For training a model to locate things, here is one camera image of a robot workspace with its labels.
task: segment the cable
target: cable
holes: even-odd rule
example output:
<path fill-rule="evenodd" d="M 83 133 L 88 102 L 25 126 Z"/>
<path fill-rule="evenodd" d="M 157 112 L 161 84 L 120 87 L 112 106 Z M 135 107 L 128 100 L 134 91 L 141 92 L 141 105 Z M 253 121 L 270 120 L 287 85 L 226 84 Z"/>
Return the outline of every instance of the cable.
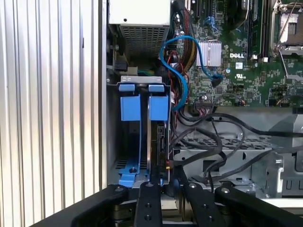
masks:
<path fill-rule="evenodd" d="M 221 176 L 215 176 L 213 177 L 213 181 L 220 181 L 226 177 L 229 177 L 231 175 L 240 173 L 242 171 L 244 171 L 245 169 L 247 169 L 248 167 L 250 167 L 252 164 L 256 163 L 257 161 L 259 161 L 261 158 L 263 158 L 265 155 L 269 154 L 270 152 L 276 152 L 278 154 L 285 154 L 285 153 L 296 153 L 300 150 L 303 150 L 303 146 L 298 146 L 298 147 L 293 147 L 293 148 L 277 148 L 277 149 L 273 149 L 273 150 L 268 150 L 265 151 L 257 156 L 255 156 L 252 160 L 248 161 L 247 163 L 243 164 L 242 166 L 229 171 L 225 174 L 222 174 Z"/>
<path fill-rule="evenodd" d="M 207 149 L 205 152 L 199 153 L 199 154 L 195 154 L 183 161 L 172 161 L 172 163 L 174 164 L 174 166 L 185 166 L 188 165 L 194 161 L 197 161 L 199 159 L 205 158 L 205 157 L 209 157 L 209 156 L 213 156 L 213 155 L 218 155 L 222 149 L 222 141 L 220 139 L 220 137 L 216 136 L 214 133 L 209 132 L 207 130 L 204 129 L 200 129 L 200 128 L 192 128 L 192 129 L 188 129 L 185 130 L 184 132 L 182 132 L 179 136 L 177 136 L 172 142 L 171 145 L 169 146 L 169 151 L 171 151 L 174 146 L 182 139 L 184 138 L 186 135 L 188 135 L 189 133 L 193 132 L 194 130 L 198 131 L 199 133 L 213 139 L 217 146 L 216 147 L 210 147 L 209 149 Z"/>
<path fill-rule="evenodd" d="M 243 104 L 245 104 L 245 101 L 242 100 L 241 98 L 237 97 L 236 95 L 234 94 L 231 94 L 231 93 L 225 93 L 225 94 L 222 94 L 222 95 L 219 95 L 213 102 L 213 105 L 212 105 L 212 108 L 211 108 L 211 113 L 213 112 L 214 110 L 214 107 L 215 105 L 218 103 L 218 101 L 223 98 L 223 97 L 234 97 L 236 99 L 238 99 L 239 101 L 243 102 Z"/>
<path fill-rule="evenodd" d="M 142 74 L 145 74 L 147 76 L 154 76 L 155 73 L 151 70 L 138 70 L 138 73 L 142 73 Z"/>
<path fill-rule="evenodd" d="M 198 121 L 196 121 L 194 124 L 188 125 L 190 127 L 196 127 L 197 125 L 199 125 L 201 122 L 207 120 L 207 119 L 211 119 L 212 117 L 224 117 L 227 119 L 232 120 L 233 122 L 237 122 L 238 124 L 240 124 L 241 126 L 243 126 L 244 128 L 248 129 L 249 131 L 258 134 L 258 135 L 263 135 L 263 136 L 279 136 L 279 137 L 303 137 L 303 133 L 299 133 L 299 132 L 285 132 L 285 131 L 262 131 L 262 130 L 258 130 L 255 129 L 253 127 L 251 127 L 250 125 L 246 124 L 245 122 L 241 121 L 240 119 L 230 115 L 230 114 L 226 114 L 226 113 L 210 113 L 204 117 L 196 117 L 199 118 Z"/>
<path fill-rule="evenodd" d="M 176 137 L 178 138 L 179 135 L 177 135 L 177 132 L 176 132 L 176 121 L 174 119 L 172 119 L 172 130 L 173 130 L 174 134 L 176 135 Z M 192 133 L 193 131 L 188 130 L 186 135 Z M 185 137 L 183 135 L 180 135 L 180 137 L 182 137 L 182 139 L 180 139 L 179 141 L 182 142 L 184 145 L 187 145 L 189 147 L 193 147 L 193 148 L 199 149 L 199 150 L 212 150 L 213 149 L 213 147 L 211 147 L 211 146 L 202 145 L 202 144 L 193 143 L 193 142 L 188 142 L 187 140 L 183 139 Z"/>
<path fill-rule="evenodd" d="M 186 102 L 186 98 L 187 98 L 187 93 L 188 93 L 188 88 L 187 88 L 187 85 L 186 85 L 186 81 L 185 79 L 182 77 L 182 75 L 177 71 L 175 70 L 174 68 L 172 68 L 170 65 L 168 65 L 165 60 L 164 60 L 164 57 L 163 57 L 163 52 L 164 52 L 164 48 L 167 44 L 169 43 L 172 43 L 176 40 L 179 40 L 179 39 L 191 39 L 195 42 L 197 48 L 198 48 L 198 51 L 199 51 L 199 55 L 200 55 L 200 61 L 201 61 L 201 68 L 202 68 L 202 71 L 204 72 L 204 74 L 210 79 L 210 80 L 213 80 L 213 79 L 217 79 L 217 78 L 223 78 L 223 76 L 221 74 L 216 74 L 214 76 L 212 76 L 209 72 L 207 72 L 206 68 L 204 67 L 203 65 L 203 59 L 202 59 L 202 51 L 201 51 L 201 48 L 199 46 L 199 43 L 198 41 L 189 36 L 189 35 L 183 35 L 183 36 L 179 36 L 179 37 L 175 37 L 173 39 L 170 39 L 170 40 L 167 40 L 163 45 L 162 47 L 160 48 L 160 60 L 162 62 L 162 64 L 169 70 L 171 70 L 172 72 L 174 72 L 178 77 L 179 79 L 181 80 L 181 83 L 182 83 L 182 87 L 183 87 L 183 92 L 182 92 L 182 97 L 181 97 L 181 100 L 180 102 L 174 106 L 172 109 L 173 110 L 178 110 L 179 108 L 181 108 L 182 106 L 184 106 L 185 102 Z"/>
<path fill-rule="evenodd" d="M 276 105 L 279 105 L 283 100 L 288 99 L 288 98 L 293 98 L 293 97 L 299 97 L 299 98 L 303 98 L 303 95 L 289 95 L 289 96 L 284 96 L 282 99 L 280 99 Z"/>
<path fill-rule="evenodd" d="M 223 165 L 225 165 L 227 159 L 229 157 L 231 157 L 243 144 L 243 142 L 245 141 L 245 130 L 243 129 L 243 127 L 236 123 L 236 122 L 231 122 L 231 121 L 214 121 L 212 120 L 212 124 L 213 124 L 213 127 L 214 129 L 216 130 L 216 127 L 214 125 L 214 122 L 227 122 L 227 123 L 231 123 L 231 124 L 234 124 L 236 126 L 238 126 L 241 131 L 242 131 L 242 139 L 240 140 L 240 142 L 238 143 L 238 145 L 235 147 L 235 149 L 229 153 L 228 155 L 226 155 L 226 159 L 222 159 L 222 160 L 217 160 L 215 162 L 213 162 L 205 171 L 204 171 L 204 179 L 206 179 L 206 174 L 208 173 L 208 180 L 209 180 L 209 183 L 210 183 L 210 186 L 211 186 L 211 191 L 213 192 L 214 191 L 214 184 L 213 184 L 213 179 L 212 179 L 212 175 L 211 175 L 211 171 L 213 171 L 214 169 L 218 169 L 220 167 L 222 167 Z"/>

